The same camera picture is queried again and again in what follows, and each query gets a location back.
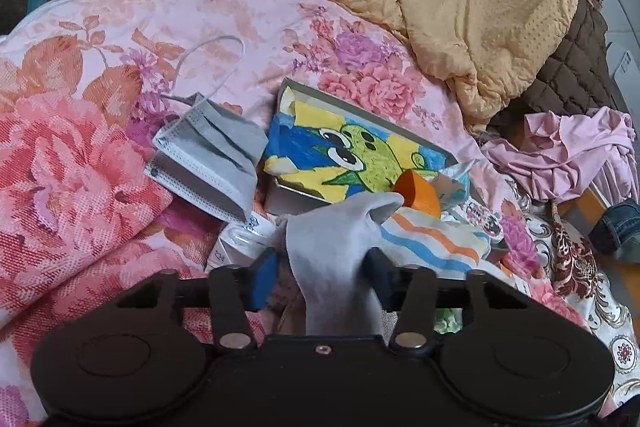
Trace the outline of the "grey face mask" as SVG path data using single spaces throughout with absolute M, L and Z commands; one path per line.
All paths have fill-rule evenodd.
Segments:
M 215 102 L 233 75 L 228 72 L 206 94 L 164 95 L 188 109 L 155 133 L 144 174 L 209 216 L 245 225 L 268 138 L 258 124 Z

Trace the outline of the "striped colourful cloth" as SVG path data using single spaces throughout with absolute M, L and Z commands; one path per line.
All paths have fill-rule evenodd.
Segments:
M 398 267 L 417 265 L 450 280 L 464 280 L 472 270 L 496 274 L 486 259 L 488 236 L 472 225 L 401 207 L 380 225 L 380 234 L 380 248 Z

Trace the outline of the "white gold ornate sheet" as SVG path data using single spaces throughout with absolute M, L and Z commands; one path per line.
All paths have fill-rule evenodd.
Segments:
M 558 205 L 535 207 L 514 194 L 501 204 L 508 252 L 501 264 L 525 294 L 595 335 L 612 355 L 611 412 L 639 394 L 639 347 L 631 312 L 612 294 L 584 236 L 561 218 Z

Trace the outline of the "pink floral bedspread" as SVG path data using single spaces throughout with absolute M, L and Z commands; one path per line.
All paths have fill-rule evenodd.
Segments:
M 220 223 L 143 172 L 153 136 L 203 92 L 268 126 L 307 83 L 472 160 L 480 198 L 515 199 L 445 86 L 390 32 L 328 0 L 54 0 L 1 46 L 1 421 L 46 414 L 29 377 L 65 320 L 161 269 L 199 277 Z

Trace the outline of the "light grey sock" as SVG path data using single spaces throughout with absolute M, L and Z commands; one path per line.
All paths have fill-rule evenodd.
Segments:
M 286 219 L 285 251 L 305 299 L 307 335 L 382 334 L 382 307 L 361 267 L 382 244 L 382 223 L 403 203 L 394 192 L 359 193 Z

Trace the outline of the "cartoon lined tray box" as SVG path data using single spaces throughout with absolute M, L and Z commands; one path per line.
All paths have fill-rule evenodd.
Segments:
M 265 150 L 265 210 L 298 215 L 357 193 L 388 192 L 406 171 L 431 180 L 456 164 L 419 135 L 286 78 Z

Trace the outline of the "blue denim jeans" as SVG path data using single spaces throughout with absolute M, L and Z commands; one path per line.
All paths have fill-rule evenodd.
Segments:
M 640 262 L 640 209 L 628 198 L 605 210 L 588 235 L 594 250 L 626 265 Z

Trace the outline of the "pink garment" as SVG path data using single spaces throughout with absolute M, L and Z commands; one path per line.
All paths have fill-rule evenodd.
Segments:
M 586 115 L 530 114 L 521 145 L 495 139 L 482 152 L 539 202 L 568 202 L 594 184 L 617 204 L 639 199 L 634 141 L 630 115 L 601 107 Z

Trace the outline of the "bag of green stars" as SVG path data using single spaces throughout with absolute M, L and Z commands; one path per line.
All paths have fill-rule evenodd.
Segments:
M 434 331 L 440 335 L 455 334 L 463 329 L 463 313 L 460 308 L 442 308 L 435 311 Z

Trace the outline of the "cartoon character sachet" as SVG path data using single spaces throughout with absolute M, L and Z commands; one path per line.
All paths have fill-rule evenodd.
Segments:
M 503 239 L 502 216 L 493 212 L 475 199 L 469 198 L 460 205 L 462 217 L 470 225 L 483 231 L 493 242 Z

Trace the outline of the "white blue medicine box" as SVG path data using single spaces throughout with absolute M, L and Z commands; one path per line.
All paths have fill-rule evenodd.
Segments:
M 245 225 L 228 223 L 209 253 L 205 271 L 210 272 L 224 265 L 247 267 L 276 243 L 276 234 L 277 225 L 256 212 L 250 215 Z

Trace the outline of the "beige printed drawstring pouch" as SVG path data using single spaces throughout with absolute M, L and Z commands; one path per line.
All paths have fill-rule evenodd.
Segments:
M 285 255 L 280 257 L 269 309 L 278 318 L 272 330 L 282 335 L 380 335 L 387 340 L 398 320 L 395 312 L 382 310 L 352 263 L 316 268 L 309 261 L 297 261 L 292 268 Z

